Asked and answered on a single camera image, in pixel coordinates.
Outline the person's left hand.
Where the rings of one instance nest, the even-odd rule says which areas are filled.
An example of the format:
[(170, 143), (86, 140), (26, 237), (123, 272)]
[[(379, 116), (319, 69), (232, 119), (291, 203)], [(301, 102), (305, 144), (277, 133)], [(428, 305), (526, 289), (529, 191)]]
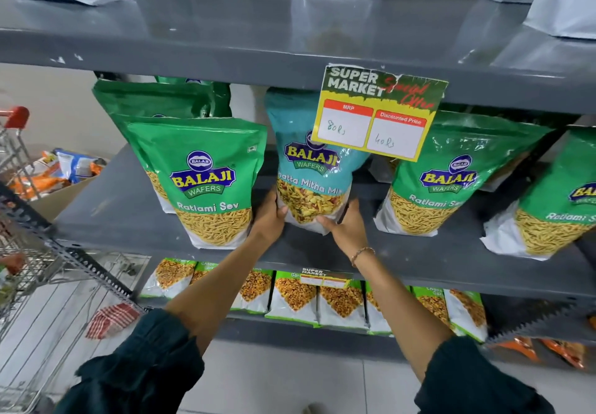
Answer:
[(265, 250), (277, 241), (285, 224), (285, 219), (281, 220), (277, 218), (277, 207), (287, 206), (283, 203), (279, 206), (277, 199), (277, 186), (273, 185), (257, 210), (249, 234), (249, 241), (259, 244)]

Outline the person's right hand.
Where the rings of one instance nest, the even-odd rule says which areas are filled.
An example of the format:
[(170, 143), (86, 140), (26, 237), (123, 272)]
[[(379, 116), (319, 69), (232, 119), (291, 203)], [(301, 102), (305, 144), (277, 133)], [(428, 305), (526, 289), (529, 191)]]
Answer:
[(342, 220), (337, 224), (339, 227), (335, 233), (331, 233), (332, 237), (339, 249), (349, 259), (352, 267), (358, 267), (358, 258), (374, 251), (368, 244), (357, 198), (349, 201)]

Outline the teal snack mix packet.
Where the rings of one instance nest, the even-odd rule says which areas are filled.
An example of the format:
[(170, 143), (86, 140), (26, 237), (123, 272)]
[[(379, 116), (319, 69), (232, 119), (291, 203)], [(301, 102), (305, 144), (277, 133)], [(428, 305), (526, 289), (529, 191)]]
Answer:
[(321, 235), (317, 221), (338, 221), (352, 188), (353, 173), (368, 153), (313, 140), (319, 93), (270, 87), (264, 107), (278, 152), (277, 203), (287, 206), (285, 222)]

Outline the person's right forearm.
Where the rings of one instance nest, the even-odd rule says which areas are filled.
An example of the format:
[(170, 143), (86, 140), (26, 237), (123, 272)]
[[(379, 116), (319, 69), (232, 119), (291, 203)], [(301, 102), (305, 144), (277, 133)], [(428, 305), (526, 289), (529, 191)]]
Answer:
[(392, 276), (374, 252), (358, 258), (359, 272), (370, 284), (385, 320), (420, 382), (438, 348), (454, 334)]

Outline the person's left forearm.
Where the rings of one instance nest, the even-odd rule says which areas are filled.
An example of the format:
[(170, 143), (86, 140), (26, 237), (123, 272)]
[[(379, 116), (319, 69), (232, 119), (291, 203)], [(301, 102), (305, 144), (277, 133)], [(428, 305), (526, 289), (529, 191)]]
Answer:
[(215, 269), (187, 287), (165, 306), (196, 340), (201, 355), (225, 320), (242, 285), (260, 257), (277, 240), (263, 231), (251, 232), (246, 241)]

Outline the row of green white packets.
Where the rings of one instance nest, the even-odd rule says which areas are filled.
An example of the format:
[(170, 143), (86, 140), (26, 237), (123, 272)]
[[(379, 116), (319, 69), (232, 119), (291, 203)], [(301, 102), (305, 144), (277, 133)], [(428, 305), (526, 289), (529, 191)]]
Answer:
[[(301, 283), (299, 277), (300, 273), (254, 268), (230, 311), (312, 327), (394, 336), (368, 282), (352, 279), (345, 289), (334, 289)], [(406, 289), (455, 335), (469, 336), (479, 343), (487, 340), (488, 320), (479, 293), (421, 286)]]

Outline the green noodle snack packet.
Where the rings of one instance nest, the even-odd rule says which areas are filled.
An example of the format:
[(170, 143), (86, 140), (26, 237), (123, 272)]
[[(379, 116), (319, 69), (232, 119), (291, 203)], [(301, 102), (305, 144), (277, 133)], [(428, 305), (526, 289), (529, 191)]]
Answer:
[(596, 126), (571, 127), (541, 177), (483, 228), (490, 252), (538, 261), (596, 228)]
[(212, 90), (201, 84), (131, 83), (98, 80), (92, 89), (100, 106), (114, 122), (130, 145), (144, 169), (153, 191), (166, 214), (175, 214), (167, 193), (150, 158), (138, 145), (138, 139), (128, 125), (138, 119), (171, 117), (174, 119), (200, 119), (213, 117), (218, 111)]
[(396, 167), (374, 217), (378, 230), (434, 237), (503, 166), (533, 147), (550, 126), (506, 117), (438, 111), (419, 158)]
[(244, 119), (142, 118), (126, 127), (198, 249), (232, 250), (250, 229), (265, 125)]

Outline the green yellow price sign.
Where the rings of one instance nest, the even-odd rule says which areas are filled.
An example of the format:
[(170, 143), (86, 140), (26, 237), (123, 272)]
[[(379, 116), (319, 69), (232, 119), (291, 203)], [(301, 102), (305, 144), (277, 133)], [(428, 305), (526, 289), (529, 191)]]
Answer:
[(448, 81), (328, 64), (315, 142), (418, 161)]

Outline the grey metal shelf unit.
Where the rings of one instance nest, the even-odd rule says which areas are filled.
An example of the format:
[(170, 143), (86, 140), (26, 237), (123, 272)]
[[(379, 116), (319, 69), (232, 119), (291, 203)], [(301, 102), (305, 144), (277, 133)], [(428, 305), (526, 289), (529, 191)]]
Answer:
[[(230, 83), (320, 87), (328, 63), (447, 80), (445, 100), (596, 114), (596, 41), (524, 26), (526, 7), (480, 0), (137, 0), (90, 8), (7, 0), (0, 62), (138, 75), (191, 75)], [(175, 218), (159, 213), (151, 184), (126, 146), (52, 221), (51, 237), (80, 249), (217, 261)], [(404, 282), (532, 299), (596, 298), (596, 236), (536, 262), (480, 243), (484, 215), (510, 198), (477, 194), (438, 235), (390, 238), (369, 220), (371, 243)], [(378, 360), (390, 339), (235, 314), (219, 338)]]

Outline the blue white packet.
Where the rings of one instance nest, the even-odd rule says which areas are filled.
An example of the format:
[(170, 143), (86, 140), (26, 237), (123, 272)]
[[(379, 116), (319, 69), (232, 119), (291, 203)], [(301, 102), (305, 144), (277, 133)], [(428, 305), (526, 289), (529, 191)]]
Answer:
[(107, 162), (103, 158), (76, 153), (62, 148), (55, 148), (53, 153), (58, 159), (62, 175), (70, 184), (78, 184), (95, 177), (107, 165)]

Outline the dark teal shirt sleeve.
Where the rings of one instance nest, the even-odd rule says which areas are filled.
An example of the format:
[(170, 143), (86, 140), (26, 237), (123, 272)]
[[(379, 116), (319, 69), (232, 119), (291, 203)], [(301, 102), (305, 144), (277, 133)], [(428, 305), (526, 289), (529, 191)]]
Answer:
[(205, 371), (187, 328), (153, 310), (111, 354), (86, 361), (54, 414), (177, 414)]
[(435, 351), (414, 402), (418, 414), (555, 414), (537, 390), (502, 372), (462, 336)]

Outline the cardboard box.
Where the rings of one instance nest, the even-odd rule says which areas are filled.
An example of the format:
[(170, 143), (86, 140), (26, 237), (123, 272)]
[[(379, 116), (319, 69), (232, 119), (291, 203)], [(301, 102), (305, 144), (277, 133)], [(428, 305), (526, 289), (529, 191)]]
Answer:
[[(53, 149), (41, 151), (37, 159), (28, 163), (19, 162), (17, 159), (7, 162), (6, 166), (0, 169), (0, 181), (8, 186), (9, 182), (17, 176), (39, 175), (44, 172), (64, 177), (61, 173), (58, 159), (53, 153)], [(78, 184), (70, 184), (68, 187), (57, 190), (41, 199), (26, 201), (32, 203), (37, 212), (52, 222), (96, 177), (98, 175)]]

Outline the orange snack packet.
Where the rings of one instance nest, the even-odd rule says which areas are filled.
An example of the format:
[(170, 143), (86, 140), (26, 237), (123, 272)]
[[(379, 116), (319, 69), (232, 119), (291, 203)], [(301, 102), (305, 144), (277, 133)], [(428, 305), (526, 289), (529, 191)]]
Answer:
[(492, 343), (488, 346), (490, 348), (506, 348), (508, 350), (516, 351), (524, 355), (531, 362), (536, 364), (540, 363), (540, 359), (538, 357), (538, 354), (536, 353), (532, 339), (530, 337), (515, 336), (511, 340), (500, 343)]
[(550, 351), (558, 354), (564, 361), (576, 369), (585, 371), (586, 346), (556, 339), (540, 338), (540, 342)]

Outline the orange packet in box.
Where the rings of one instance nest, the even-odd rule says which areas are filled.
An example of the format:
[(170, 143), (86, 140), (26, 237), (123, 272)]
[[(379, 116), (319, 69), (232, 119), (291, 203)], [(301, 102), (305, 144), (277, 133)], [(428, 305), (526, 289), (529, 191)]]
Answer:
[(70, 182), (54, 174), (21, 175), (9, 182), (8, 187), (21, 199), (31, 201), (41, 199), (57, 190), (68, 187)]

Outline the metal shopping cart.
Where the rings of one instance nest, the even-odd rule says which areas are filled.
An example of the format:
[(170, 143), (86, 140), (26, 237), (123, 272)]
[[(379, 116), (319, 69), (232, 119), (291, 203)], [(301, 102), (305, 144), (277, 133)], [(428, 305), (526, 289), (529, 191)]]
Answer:
[[(0, 107), (0, 169), (41, 153), (24, 141), (29, 110)], [(131, 291), (149, 257), (87, 250)], [(93, 315), (122, 303), (90, 276), (63, 263), (0, 212), (0, 414), (51, 414), (73, 372), (93, 357), (99, 340), (85, 338)]]

